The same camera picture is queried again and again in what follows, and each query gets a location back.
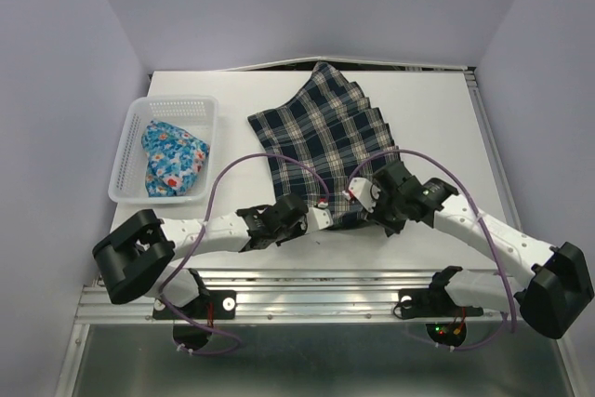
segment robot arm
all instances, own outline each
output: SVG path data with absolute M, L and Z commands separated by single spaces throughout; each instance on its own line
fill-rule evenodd
M 440 179 L 421 184 L 396 161 L 379 169 L 373 181 L 355 178 L 349 185 L 351 200 L 368 212 L 367 218 L 387 234 L 400 232 L 407 220 L 421 221 L 456 237 L 492 258 L 492 253 L 467 199 Z M 498 258 L 509 278 L 515 305 L 540 334 L 560 338 L 593 299 L 593 287 L 582 251 L 565 243 L 561 247 L 538 241 L 482 212 Z M 448 267 L 436 273 L 427 289 L 402 290 L 404 319 L 453 316 L 459 308 L 509 311 L 509 301 L 499 276 Z
M 216 251 L 245 252 L 281 244 L 333 225 L 325 204 L 308 208 L 294 194 L 275 205 L 239 209 L 205 223 L 200 219 L 158 219 L 151 209 L 139 211 L 93 249 L 93 257 L 113 304 L 141 296 L 159 298 L 172 274 L 170 262 L 184 258 L 206 226 L 194 256 Z M 205 291 L 196 271 L 184 269 L 164 289 L 165 297 L 183 308 Z

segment plaid fabric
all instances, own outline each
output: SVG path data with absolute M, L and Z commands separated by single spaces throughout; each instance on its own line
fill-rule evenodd
M 319 62 L 310 80 L 283 106 L 248 117 L 267 153 L 280 153 L 312 167 L 325 180 L 330 192 L 329 209 L 335 228 L 361 222 L 360 205 L 350 205 L 342 192 L 353 169 L 372 153 L 395 147 L 390 128 L 380 109 L 370 109 L 370 101 L 356 83 L 340 71 Z M 361 171 L 362 177 L 387 162 L 399 159 L 390 154 L 374 160 Z M 293 192 L 308 206 L 323 195 L 318 181 L 299 166 L 269 159 L 275 196 Z

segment blue floral fabric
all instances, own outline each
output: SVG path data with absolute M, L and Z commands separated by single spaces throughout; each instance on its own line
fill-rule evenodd
M 161 121 L 149 123 L 141 144 L 149 158 L 145 176 L 149 197 L 184 195 L 198 179 L 209 154 L 204 141 Z

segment white wall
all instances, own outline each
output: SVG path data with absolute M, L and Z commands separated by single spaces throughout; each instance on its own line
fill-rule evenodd
M 515 0 L 479 83 L 528 232 L 586 253 L 595 271 L 595 1 Z M 595 305 L 571 329 L 595 394 Z
M 147 78 L 106 0 L 0 0 L 0 395 L 53 395 Z
M 211 69 L 328 54 L 476 65 L 512 0 L 109 0 L 143 63 Z

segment white tabletop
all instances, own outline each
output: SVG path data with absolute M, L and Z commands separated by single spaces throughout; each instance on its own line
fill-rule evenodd
M 392 135 L 404 149 L 424 152 L 450 168 L 479 206 L 504 219 L 496 181 L 462 73 L 345 72 L 379 107 Z M 149 95 L 212 95 L 219 101 L 217 152 L 219 172 L 242 155 L 263 152 L 246 117 L 278 107 L 308 80 L 308 72 L 155 72 Z M 424 182 L 445 176 L 433 166 L 404 155 L 407 167 Z M 271 175 L 265 159 L 232 169 L 218 188 L 212 216 L 238 208 L 273 204 Z M 143 206 L 118 205 L 112 228 Z M 161 218 L 201 218 L 205 202 L 157 206 Z M 211 253 L 194 257 L 197 269 L 229 270 L 441 270 L 447 265 L 492 269 L 494 263 L 471 248 L 423 224 L 407 223 L 402 234 L 387 238 L 379 227 L 348 232 L 316 232 L 280 247 L 249 253 Z

